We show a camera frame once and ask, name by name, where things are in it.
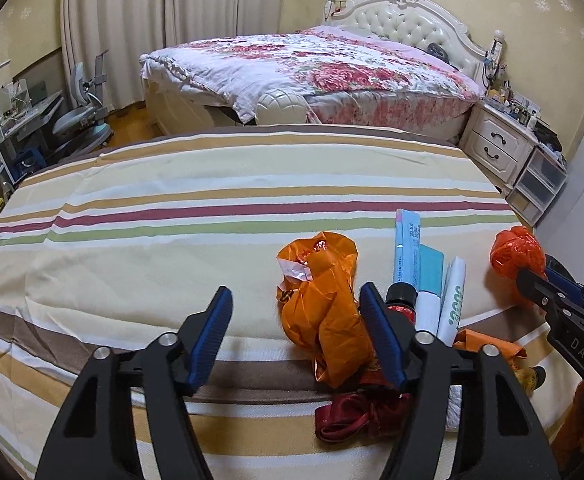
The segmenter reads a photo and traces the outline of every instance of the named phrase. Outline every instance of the floral duvet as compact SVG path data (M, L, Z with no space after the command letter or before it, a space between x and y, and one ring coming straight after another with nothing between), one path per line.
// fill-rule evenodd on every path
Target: floral duvet
M243 123L270 90L302 95L312 123L418 132L464 113L477 84L425 52L333 27L238 36L143 54L141 76L194 102L230 106Z

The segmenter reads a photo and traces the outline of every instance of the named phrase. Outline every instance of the double bed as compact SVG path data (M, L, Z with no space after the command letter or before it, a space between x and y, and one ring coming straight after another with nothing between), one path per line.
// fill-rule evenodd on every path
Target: double bed
M485 92L485 49L429 0L327 0L294 34L143 54L150 116L168 135L242 124L355 124L451 139ZM496 38L503 42L497 31ZM425 51L432 45L440 57Z
M547 371L533 405L552 434L578 375L534 310L512 306L489 266L518 223L459 149L388 128L243 126L94 153L25 180L0 215L0 450L33 478L50 427L97 346L144 348L205 308L219 285L234 313L208 384L186 399L216 480L378 480L392 439L329 446L314 410L330 391L285 336L278 251L322 230L357 245L355 290L391 284L394 215L422 218L422 241L467 263L461 325L526 348ZM158 480L144 397L134 429ZM455 434L437 478L448 478Z

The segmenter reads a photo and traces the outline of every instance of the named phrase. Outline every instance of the white nightstand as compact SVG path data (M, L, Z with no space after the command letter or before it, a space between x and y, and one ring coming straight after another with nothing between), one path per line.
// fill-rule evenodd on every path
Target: white nightstand
M459 147L531 226L567 178L532 132L483 101L474 105Z
M459 147L506 196L537 144L525 126L480 101L474 105Z

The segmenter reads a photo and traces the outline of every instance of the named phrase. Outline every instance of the toothpaste tube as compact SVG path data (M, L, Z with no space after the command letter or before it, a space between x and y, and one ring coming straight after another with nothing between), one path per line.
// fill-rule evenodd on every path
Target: toothpaste tube
M419 255L419 295L416 298L415 329L436 335L441 317L441 289L443 285L443 253L426 245Z
M447 346L452 346L458 322L461 319L463 305L463 291L466 286L466 263L456 257L446 274L446 286L443 292L443 307L438 320L437 338Z
M419 287L419 245L421 217L412 211L396 212L393 283L409 283Z

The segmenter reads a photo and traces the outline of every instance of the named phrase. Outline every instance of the office chair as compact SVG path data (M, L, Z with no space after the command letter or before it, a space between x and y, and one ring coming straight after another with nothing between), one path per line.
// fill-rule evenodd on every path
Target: office chair
M79 107L54 124L52 134L59 147L54 151L53 162L89 153L106 142L113 133L104 120L108 115L108 109L103 105L102 87L107 81L107 75L103 73L105 53L107 50L96 57L94 78L85 79L83 62L77 63L72 70L70 94ZM94 93L90 92L91 87L94 87Z

